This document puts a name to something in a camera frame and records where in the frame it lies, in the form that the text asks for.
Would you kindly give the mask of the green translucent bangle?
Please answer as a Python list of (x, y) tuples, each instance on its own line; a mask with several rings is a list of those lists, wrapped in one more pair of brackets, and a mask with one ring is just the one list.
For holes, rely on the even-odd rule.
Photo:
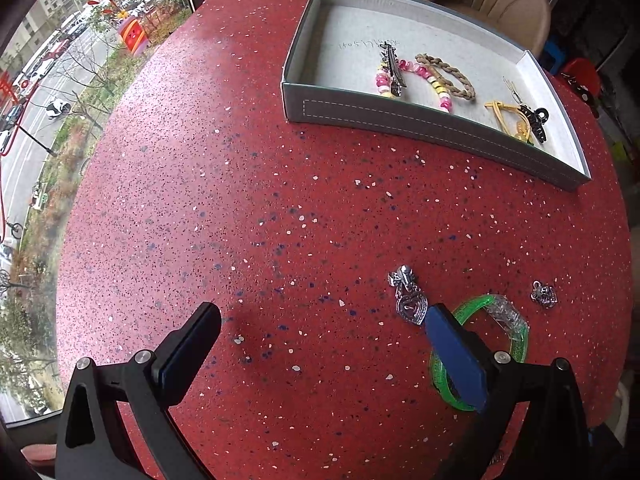
[(461, 336), (461, 330), (477, 312), (484, 311), (508, 335), (512, 361), (524, 363), (529, 326), (505, 296), (475, 297), (450, 312), (443, 304), (432, 304), (425, 317), (425, 333), (432, 345), (431, 378), (442, 400), (457, 410), (481, 411), (487, 400), (486, 377), (480, 359)]

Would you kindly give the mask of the silver crystal pendant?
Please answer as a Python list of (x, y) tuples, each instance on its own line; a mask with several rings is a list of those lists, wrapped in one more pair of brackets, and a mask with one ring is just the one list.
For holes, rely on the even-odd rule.
[(428, 300), (416, 282), (416, 274), (402, 264), (387, 275), (387, 281), (395, 289), (396, 313), (404, 321), (420, 326), (427, 314)]

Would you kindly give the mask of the red toy car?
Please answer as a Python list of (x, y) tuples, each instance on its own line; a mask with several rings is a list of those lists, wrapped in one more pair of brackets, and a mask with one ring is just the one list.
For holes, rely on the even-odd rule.
[(560, 76), (570, 90), (587, 104), (595, 118), (600, 116), (601, 79), (588, 58), (573, 58), (560, 69)]

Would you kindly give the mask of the black claw hair clip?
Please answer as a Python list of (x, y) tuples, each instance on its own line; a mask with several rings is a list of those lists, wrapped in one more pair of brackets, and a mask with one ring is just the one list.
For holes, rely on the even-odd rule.
[(544, 124), (549, 119), (549, 112), (544, 107), (532, 110), (528, 105), (521, 104), (518, 109), (525, 115), (528, 120), (529, 127), (532, 129), (533, 136), (540, 143), (547, 141), (547, 135), (544, 131)]

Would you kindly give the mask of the grey jewelry tray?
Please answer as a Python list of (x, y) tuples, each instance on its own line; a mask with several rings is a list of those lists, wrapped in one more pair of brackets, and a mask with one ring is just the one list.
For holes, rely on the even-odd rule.
[[(381, 96), (382, 42), (406, 88)], [(290, 122), (359, 128), (483, 156), (573, 191), (590, 170), (578, 135), (532, 52), (419, 0), (308, 0), (283, 67)], [(521, 104), (544, 107), (547, 141)]]

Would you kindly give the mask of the blue plastic stool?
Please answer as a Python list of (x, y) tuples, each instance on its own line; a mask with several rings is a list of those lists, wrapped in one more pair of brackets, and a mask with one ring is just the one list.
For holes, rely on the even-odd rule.
[(542, 68), (552, 75), (559, 73), (565, 63), (565, 52), (551, 39), (544, 43), (538, 62)]

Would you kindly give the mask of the small silver charm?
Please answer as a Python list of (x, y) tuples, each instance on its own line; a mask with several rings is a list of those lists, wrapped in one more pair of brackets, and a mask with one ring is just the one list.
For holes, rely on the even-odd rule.
[(549, 310), (558, 303), (555, 289), (541, 281), (535, 280), (532, 284), (532, 291), (529, 295), (535, 304), (539, 304), (542, 308)]

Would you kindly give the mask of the black star hair clip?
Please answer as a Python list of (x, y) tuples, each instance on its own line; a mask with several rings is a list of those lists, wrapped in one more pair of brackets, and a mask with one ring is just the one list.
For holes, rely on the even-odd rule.
[(381, 49), (381, 63), (376, 72), (375, 82), (381, 96), (399, 99), (406, 88), (395, 48), (387, 41), (378, 45)]

